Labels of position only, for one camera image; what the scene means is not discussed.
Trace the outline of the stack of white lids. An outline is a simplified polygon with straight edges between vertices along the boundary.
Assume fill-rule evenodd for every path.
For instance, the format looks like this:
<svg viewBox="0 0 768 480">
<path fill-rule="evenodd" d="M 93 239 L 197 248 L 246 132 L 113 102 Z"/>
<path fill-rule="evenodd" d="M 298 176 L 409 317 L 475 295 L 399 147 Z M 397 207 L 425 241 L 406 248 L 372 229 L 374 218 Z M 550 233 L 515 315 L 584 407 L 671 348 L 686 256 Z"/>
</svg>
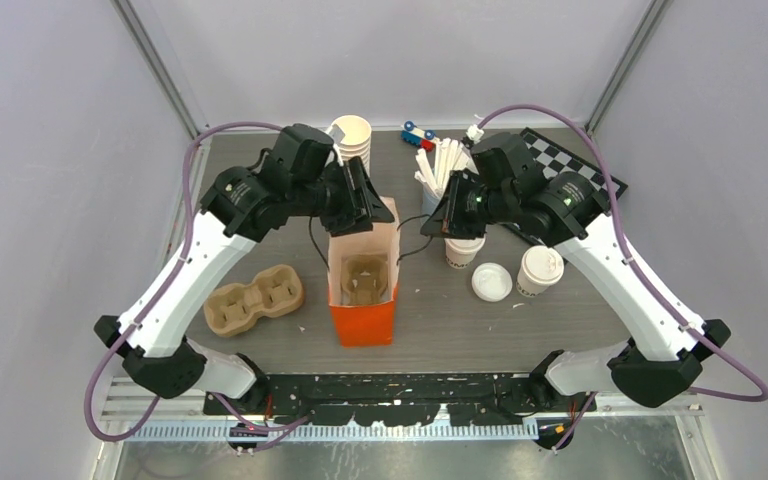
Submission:
<svg viewBox="0 0 768 480">
<path fill-rule="evenodd" d="M 495 303 L 504 300 L 511 293 L 513 282 L 506 268 L 487 262 L 478 265 L 473 271 L 471 287 L 478 298 Z"/>
</svg>

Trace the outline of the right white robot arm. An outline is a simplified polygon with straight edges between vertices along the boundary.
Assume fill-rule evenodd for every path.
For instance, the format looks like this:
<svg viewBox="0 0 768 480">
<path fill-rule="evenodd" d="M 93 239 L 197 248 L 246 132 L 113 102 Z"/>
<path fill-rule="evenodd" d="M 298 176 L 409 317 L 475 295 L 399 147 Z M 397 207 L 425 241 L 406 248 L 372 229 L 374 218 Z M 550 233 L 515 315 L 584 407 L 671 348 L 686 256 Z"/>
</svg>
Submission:
<svg viewBox="0 0 768 480">
<path fill-rule="evenodd" d="M 489 224 L 521 227 L 579 270 L 627 328 L 625 342 L 584 352 L 556 350 L 533 371 L 534 403 L 556 410 L 582 392 L 621 392 L 654 408 L 688 391 L 714 347 L 731 331 L 703 320 L 663 289 L 663 302 L 633 271 L 646 264 L 622 252 L 605 194 L 574 171 L 546 177 L 518 134 L 503 132 L 471 150 L 477 170 L 450 174 L 425 236 L 472 240 Z"/>
</svg>

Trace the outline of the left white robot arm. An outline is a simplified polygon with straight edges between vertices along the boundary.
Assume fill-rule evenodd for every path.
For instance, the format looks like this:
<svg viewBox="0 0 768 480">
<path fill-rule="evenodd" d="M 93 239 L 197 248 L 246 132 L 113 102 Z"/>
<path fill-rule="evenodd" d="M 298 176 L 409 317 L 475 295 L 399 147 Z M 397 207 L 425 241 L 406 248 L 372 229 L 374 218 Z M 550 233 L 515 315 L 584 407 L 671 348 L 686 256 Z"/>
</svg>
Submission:
<svg viewBox="0 0 768 480">
<path fill-rule="evenodd" d="M 285 126 L 254 166 L 221 172 L 197 207 L 185 203 L 185 237 L 158 277 L 131 308 L 94 327 L 136 384 L 163 399 L 190 389 L 222 394 L 244 414 L 265 405 L 252 360 L 203 347 L 186 331 L 227 272 L 288 219 L 317 218 L 333 237 L 394 222 L 362 160 L 334 152 L 326 132 Z"/>
</svg>

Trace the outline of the orange paper bag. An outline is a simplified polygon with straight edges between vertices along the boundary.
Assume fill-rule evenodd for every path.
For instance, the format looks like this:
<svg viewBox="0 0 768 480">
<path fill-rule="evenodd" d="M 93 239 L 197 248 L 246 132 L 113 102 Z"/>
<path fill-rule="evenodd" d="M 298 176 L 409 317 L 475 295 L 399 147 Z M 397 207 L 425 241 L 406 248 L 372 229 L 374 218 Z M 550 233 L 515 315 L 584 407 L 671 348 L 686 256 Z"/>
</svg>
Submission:
<svg viewBox="0 0 768 480">
<path fill-rule="evenodd" d="M 392 197 L 383 199 L 394 216 L 367 232 L 331 237 L 326 260 L 327 299 L 339 344 L 344 348 L 392 343 L 399 293 L 400 214 Z"/>
</svg>

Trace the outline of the white paper coffee cup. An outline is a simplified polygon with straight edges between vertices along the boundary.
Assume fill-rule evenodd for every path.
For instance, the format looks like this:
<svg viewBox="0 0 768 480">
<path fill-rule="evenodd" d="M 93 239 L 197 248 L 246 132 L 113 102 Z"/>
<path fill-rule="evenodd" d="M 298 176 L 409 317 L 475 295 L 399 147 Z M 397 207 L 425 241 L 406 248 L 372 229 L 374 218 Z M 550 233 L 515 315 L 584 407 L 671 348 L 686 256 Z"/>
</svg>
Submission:
<svg viewBox="0 0 768 480">
<path fill-rule="evenodd" d="M 484 238 L 446 239 L 446 261 L 452 268 L 464 269 L 475 259 L 484 244 Z"/>
<path fill-rule="evenodd" d="M 560 277 L 558 275 L 552 273 L 535 273 L 521 268 L 517 275 L 516 287 L 521 295 L 535 297 L 554 286 L 559 279 Z"/>
</svg>

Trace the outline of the stack of paper cups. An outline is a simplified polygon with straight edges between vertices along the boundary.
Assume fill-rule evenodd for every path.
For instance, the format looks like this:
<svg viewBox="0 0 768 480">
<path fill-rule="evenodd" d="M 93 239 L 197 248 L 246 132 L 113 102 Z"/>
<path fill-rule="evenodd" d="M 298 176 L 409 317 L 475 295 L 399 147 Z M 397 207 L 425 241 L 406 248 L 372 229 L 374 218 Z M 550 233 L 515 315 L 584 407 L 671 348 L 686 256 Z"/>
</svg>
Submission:
<svg viewBox="0 0 768 480">
<path fill-rule="evenodd" d="M 352 114 L 340 116 L 332 121 L 326 133 L 334 140 L 341 160 L 358 157 L 370 174 L 372 127 L 366 119 Z"/>
</svg>

